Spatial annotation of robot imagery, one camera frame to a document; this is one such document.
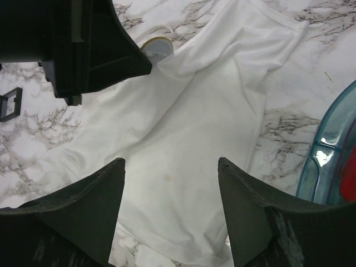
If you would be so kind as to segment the white cloth garment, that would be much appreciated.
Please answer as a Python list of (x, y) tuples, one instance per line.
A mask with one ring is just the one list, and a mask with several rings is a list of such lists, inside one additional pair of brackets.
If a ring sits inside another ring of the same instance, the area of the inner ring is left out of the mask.
[(183, 266), (232, 266), (217, 162), (249, 167), (264, 81), (308, 25), (263, 1), (228, 1), (149, 75), (98, 100), (77, 136), (42, 160), (44, 181), (56, 189), (121, 157), (120, 230)]

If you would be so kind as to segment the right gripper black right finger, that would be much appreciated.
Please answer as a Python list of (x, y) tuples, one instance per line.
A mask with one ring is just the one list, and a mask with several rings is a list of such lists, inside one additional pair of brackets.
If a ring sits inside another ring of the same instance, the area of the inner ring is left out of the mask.
[(235, 266), (355, 265), (355, 204), (299, 199), (224, 157), (218, 179)]

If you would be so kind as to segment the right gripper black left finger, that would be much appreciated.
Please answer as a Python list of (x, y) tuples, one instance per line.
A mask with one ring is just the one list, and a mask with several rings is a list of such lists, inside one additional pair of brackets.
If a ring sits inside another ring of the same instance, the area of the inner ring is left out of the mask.
[(117, 158), (90, 176), (1, 209), (1, 266), (110, 266), (125, 184)]

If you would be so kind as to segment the black brooch display box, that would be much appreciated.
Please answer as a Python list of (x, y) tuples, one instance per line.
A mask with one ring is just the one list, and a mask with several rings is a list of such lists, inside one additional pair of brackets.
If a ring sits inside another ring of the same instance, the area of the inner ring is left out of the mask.
[(23, 89), (15, 89), (1, 95), (1, 122), (7, 122), (20, 115)]

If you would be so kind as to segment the teal plastic fruit basket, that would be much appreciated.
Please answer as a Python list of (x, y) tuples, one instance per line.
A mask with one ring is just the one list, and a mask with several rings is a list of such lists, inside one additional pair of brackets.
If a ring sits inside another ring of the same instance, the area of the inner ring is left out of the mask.
[(355, 146), (355, 82), (331, 104), (307, 153), (295, 196), (322, 205), (346, 204), (339, 185)]

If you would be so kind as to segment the red apple toy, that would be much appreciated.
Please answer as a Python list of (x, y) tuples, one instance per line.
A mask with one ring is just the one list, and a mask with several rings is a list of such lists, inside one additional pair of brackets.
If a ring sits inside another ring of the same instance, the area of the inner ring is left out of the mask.
[(353, 146), (343, 166), (339, 193), (346, 202), (355, 202), (355, 146)]

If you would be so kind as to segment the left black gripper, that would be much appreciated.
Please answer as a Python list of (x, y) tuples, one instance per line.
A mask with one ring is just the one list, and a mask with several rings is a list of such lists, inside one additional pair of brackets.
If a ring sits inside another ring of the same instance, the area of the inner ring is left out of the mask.
[(1, 1), (1, 63), (13, 62), (39, 63), (69, 106), (152, 70), (112, 1)]

